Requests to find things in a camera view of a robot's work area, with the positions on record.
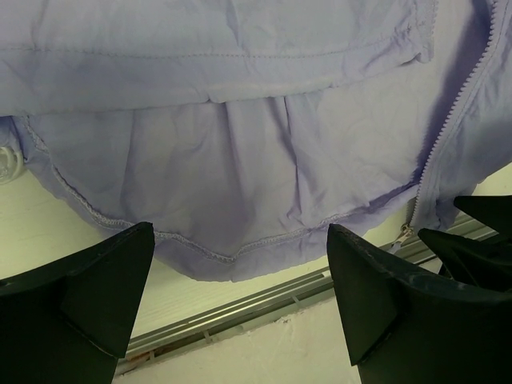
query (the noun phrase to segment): wrinkled fabric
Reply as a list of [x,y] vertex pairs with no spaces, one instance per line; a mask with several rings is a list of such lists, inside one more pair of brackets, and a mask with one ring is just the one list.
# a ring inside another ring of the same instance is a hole
[[414,197],[490,20],[443,2],[434,47],[434,1],[84,3],[6,7],[0,114],[45,188],[107,231],[152,222],[203,280],[315,259],[330,222],[363,234]]
[[492,39],[457,108],[446,121],[418,196],[415,225],[445,229],[457,211],[453,200],[471,194],[487,176],[512,162],[512,5],[488,1]]
[[322,90],[430,59],[433,0],[2,2],[0,115]]

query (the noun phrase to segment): white wall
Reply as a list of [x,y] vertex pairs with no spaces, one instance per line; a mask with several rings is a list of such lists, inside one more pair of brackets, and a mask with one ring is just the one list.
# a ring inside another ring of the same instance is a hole
[[246,334],[128,373],[114,384],[359,384],[331,299]]

